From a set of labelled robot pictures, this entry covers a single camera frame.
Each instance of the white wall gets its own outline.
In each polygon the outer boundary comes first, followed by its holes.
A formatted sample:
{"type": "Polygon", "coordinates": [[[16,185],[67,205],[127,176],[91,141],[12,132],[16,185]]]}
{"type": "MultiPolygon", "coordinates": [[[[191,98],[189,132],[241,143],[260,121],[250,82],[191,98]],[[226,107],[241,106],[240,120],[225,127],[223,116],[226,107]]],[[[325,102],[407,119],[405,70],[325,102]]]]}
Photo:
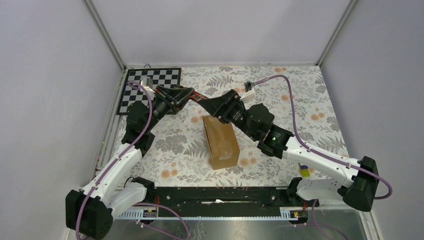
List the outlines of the white wall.
{"type": "Polygon", "coordinates": [[[349,153],[393,186],[374,202],[384,240],[424,235],[423,13],[422,0],[359,1],[322,67],[349,153]]]}
{"type": "Polygon", "coordinates": [[[349,0],[94,0],[128,65],[315,63],[349,0]]]}
{"type": "Polygon", "coordinates": [[[119,74],[82,1],[1,1],[0,239],[61,239],[119,74]]]}

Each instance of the floral tablecloth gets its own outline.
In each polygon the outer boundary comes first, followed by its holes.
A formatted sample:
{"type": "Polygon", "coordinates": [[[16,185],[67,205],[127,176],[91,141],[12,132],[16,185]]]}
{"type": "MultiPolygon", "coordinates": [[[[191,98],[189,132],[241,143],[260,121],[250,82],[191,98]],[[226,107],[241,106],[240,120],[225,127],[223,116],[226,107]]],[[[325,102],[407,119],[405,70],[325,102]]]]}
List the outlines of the floral tablecloth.
{"type": "MultiPolygon", "coordinates": [[[[244,94],[244,82],[257,81],[275,74],[290,79],[300,136],[313,145],[347,156],[346,146],[318,66],[287,67],[185,67],[182,86],[192,87],[207,97],[218,97],[229,89],[244,94]]],[[[251,105],[263,103],[275,115],[274,123],[293,131],[289,91],[282,78],[275,78],[255,88],[257,97],[251,105]]],[[[299,177],[297,163],[268,157],[256,148],[239,129],[234,128],[240,156],[238,165],[213,170],[204,135],[202,116],[208,113],[189,101],[177,115],[165,116],[152,130],[156,136],[144,158],[131,169],[129,176],[141,176],[156,186],[287,186],[299,177]]],[[[125,133],[126,118],[119,124],[115,143],[117,151],[125,133]]],[[[311,169],[311,178],[326,178],[311,169]]]]}

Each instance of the purple cable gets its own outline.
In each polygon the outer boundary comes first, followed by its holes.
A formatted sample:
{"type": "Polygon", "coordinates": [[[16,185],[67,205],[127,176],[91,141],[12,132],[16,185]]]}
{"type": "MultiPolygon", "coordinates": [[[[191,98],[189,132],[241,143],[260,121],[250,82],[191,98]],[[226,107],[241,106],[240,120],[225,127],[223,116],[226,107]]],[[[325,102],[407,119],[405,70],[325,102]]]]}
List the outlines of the purple cable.
{"type": "MultiPolygon", "coordinates": [[[[349,240],[348,236],[336,227],[333,227],[333,226],[327,225],[327,224],[321,224],[321,223],[318,223],[318,225],[320,227],[323,227],[323,228],[328,228],[328,229],[332,229],[334,231],[337,231],[346,240],[349,240]]],[[[303,226],[305,226],[305,227],[316,227],[317,225],[315,223],[303,223],[303,224],[295,224],[295,225],[284,225],[284,226],[281,226],[281,228],[294,228],[294,227],[298,228],[298,227],[303,227],[303,226]]]]}
{"type": "Polygon", "coordinates": [[[322,235],[324,235],[324,237],[326,237],[328,240],[333,240],[331,237],[329,237],[320,227],[320,225],[317,222],[317,219],[315,218],[315,205],[317,204],[318,199],[315,199],[313,201],[312,204],[312,218],[313,218],[313,222],[315,223],[316,228],[322,233],[322,235]]]}
{"type": "MultiPolygon", "coordinates": [[[[265,83],[265,82],[267,82],[267,81],[269,81],[269,80],[271,80],[271,79],[275,79],[275,78],[284,78],[285,79],[285,81],[287,82],[287,86],[288,86],[288,93],[290,94],[290,103],[291,103],[291,111],[292,111],[292,115],[293,115],[293,129],[294,129],[294,135],[296,136],[296,139],[297,139],[297,141],[303,146],[303,147],[305,147],[307,150],[309,150],[309,151],[311,151],[312,153],[315,153],[316,155],[319,155],[319,156],[321,156],[321,157],[323,157],[323,158],[326,158],[326,159],[328,159],[328,160],[330,160],[330,161],[333,161],[333,162],[335,162],[335,163],[338,163],[338,164],[340,164],[340,165],[343,165],[343,166],[346,166],[346,167],[349,167],[349,164],[348,163],[346,163],[346,162],[344,162],[344,161],[340,161],[339,159],[336,159],[336,158],[334,158],[334,157],[331,157],[331,156],[329,156],[329,155],[326,155],[326,154],[324,154],[324,153],[322,153],[322,152],[320,152],[320,151],[317,151],[317,150],[315,150],[315,149],[313,149],[313,148],[310,148],[308,145],[306,145],[306,143],[304,142],[304,141],[302,141],[302,139],[301,139],[301,137],[299,136],[299,133],[298,133],[298,128],[296,127],[296,111],[295,111],[295,103],[294,103],[294,101],[293,101],[293,93],[292,93],[292,86],[290,85],[290,81],[289,81],[289,79],[285,76],[285,75],[282,75],[282,74],[278,74],[278,75],[274,75],[274,76],[270,76],[270,77],[267,77],[267,78],[264,78],[264,79],[262,79],[262,80],[259,80],[259,81],[257,81],[257,82],[254,82],[253,83],[253,86],[255,86],[255,85],[259,85],[259,84],[262,84],[262,83],[265,83]]],[[[388,198],[388,197],[390,197],[391,195],[392,195],[392,193],[393,193],[393,188],[392,188],[392,186],[389,184],[389,182],[387,181],[387,180],[385,180],[384,178],[382,178],[381,176],[379,176],[379,175],[377,175],[377,174],[375,174],[375,173],[373,173],[373,172],[370,172],[370,171],[368,171],[368,170],[366,170],[366,169],[364,169],[364,168],[362,168],[362,167],[359,167],[359,166],[354,166],[354,165],[351,165],[350,166],[351,168],[353,168],[353,169],[356,169],[356,170],[358,170],[358,171],[361,171],[361,172],[363,172],[363,173],[366,173],[366,174],[368,174],[368,175],[370,175],[371,177],[373,177],[373,178],[376,178],[376,179],[378,179],[379,181],[382,181],[386,186],[387,186],[387,188],[388,188],[388,192],[387,192],[387,194],[386,195],[383,195],[383,196],[376,196],[376,197],[374,197],[374,199],[376,199],[376,200],[381,200],[381,199],[386,199],[386,198],[388,198]]]]}
{"type": "Polygon", "coordinates": [[[187,223],[184,221],[184,219],[180,215],[178,215],[178,213],[176,213],[174,210],[172,210],[171,208],[169,208],[167,206],[164,206],[164,205],[154,204],[154,203],[147,203],[147,202],[139,202],[139,203],[134,204],[134,206],[152,206],[152,207],[159,207],[159,208],[166,209],[166,210],[170,211],[172,214],[175,215],[175,217],[177,217],[182,222],[182,225],[184,225],[185,232],[187,233],[187,236],[185,238],[181,238],[181,237],[172,235],[169,232],[166,232],[166,231],[164,231],[162,229],[159,229],[159,228],[156,228],[154,226],[150,226],[148,224],[144,224],[143,226],[146,226],[146,227],[148,227],[150,229],[156,230],[156,231],[158,231],[158,232],[160,232],[162,234],[165,234],[165,235],[167,235],[167,236],[169,236],[171,238],[174,238],[174,239],[178,239],[178,240],[187,240],[187,239],[189,239],[189,237],[190,237],[189,226],[187,226],[187,223]]]}
{"type": "MultiPolygon", "coordinates": [[[[138,137],[127,147],[125,148],[119,155],[117,158],[115,158],[115,160],[113,160],[113,162],[106,168],[106,170],[104,170],[103,174],[98,178],[98,180],[95,182],[95,185],[98,186],[100,184],[100,182],[102,181],[102,179],[106,176],[106,174],[111,170],[111,168],[119,161],[120,158],[122,158],[123,155],[125,155],[128,150],[130,150],[130,148],[132,146],[134,146],[134,144],[136,144],[140,138],[142,138],[143,134],[145,134],[149,124],[150,124],[150,120],[152,119],[152,99],[149,96],[149,93],[147,92],[147,90],[140,85],[138,82],[136,81],[128,81],[128,86],[130,86],[132,89],[137,89],[137,90],[142,90],[144,92],[144,94],[146,94],[147,96],[147,101],[148,101],[148,119],[146,122],[146,125],[143,128],[143,131],[141,131],[140,135],[138,135],[138,137]]],[[[78,217],[76,218],[76,227],[75,227],[75,234],[76,234],[76,239],[77,240],[86,240],[88,237],[82,239],[80,237],[80,224],[81,224],[81,217],[83,216],[83,211],[84,208],[87,204],[87,201],[89,200],[91,194],[94,192],[96,188],[92,187],[90,189],[90,191],[87,193],[87,196],[85,196],[84,200],[82,201],[82,205],[81,208],[79,209],[78,212],[78,217]]]]}

